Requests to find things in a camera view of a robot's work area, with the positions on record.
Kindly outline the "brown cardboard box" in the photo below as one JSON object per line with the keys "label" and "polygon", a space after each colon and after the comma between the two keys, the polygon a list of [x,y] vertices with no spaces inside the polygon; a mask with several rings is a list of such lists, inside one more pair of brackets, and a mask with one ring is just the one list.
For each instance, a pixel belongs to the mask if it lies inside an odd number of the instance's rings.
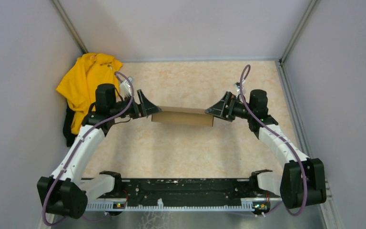
{"label": "brown cardboard box", "polygon": [[174,125],[213,127],[214,117],[204,109],[160,106],[161,112],[153,114],[152,122]]}

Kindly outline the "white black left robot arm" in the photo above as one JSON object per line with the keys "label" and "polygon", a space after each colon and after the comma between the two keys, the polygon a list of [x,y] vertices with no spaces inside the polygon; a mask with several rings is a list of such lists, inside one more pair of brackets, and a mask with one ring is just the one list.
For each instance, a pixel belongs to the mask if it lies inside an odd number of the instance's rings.
{"label": "white black left robot arm", "polygon": [[117,101],[113,84],[104,83],[97,87],[96,101],[84,117],[67,155],[49,177],[41,177],[37,182],[44,216],[49,213],[79,219],[90,201],[107,193],[113,198],[123,193],[119,173],[103,171],[86,182],[82,182],[82,174],[99,144],[115,125],[116,118],[137,119],[161,112],[161,108],[150,102],[141,90],[137,90],[137,94],[138,103],[133,95]]}

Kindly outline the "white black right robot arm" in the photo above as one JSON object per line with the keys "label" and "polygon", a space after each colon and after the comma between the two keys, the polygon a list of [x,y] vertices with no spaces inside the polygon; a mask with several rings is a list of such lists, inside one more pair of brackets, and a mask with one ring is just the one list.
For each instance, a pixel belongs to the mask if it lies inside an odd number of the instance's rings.
{"label": "white black right robot arm", "polygon": [[252,90],[246,103],[239,96],[226,92],[205,113],[229,122],[236,118],[247,120],[250,131],[268,146],[283,167],[281,175],[267,170],[253,172],[254,180],[249,184],[252,195],[261,197],[270,191],[280,196],[289,209],[326,202],[323,162],[304,154],[285,136],[278,122],[268,113],[267,104],[264,90]]}

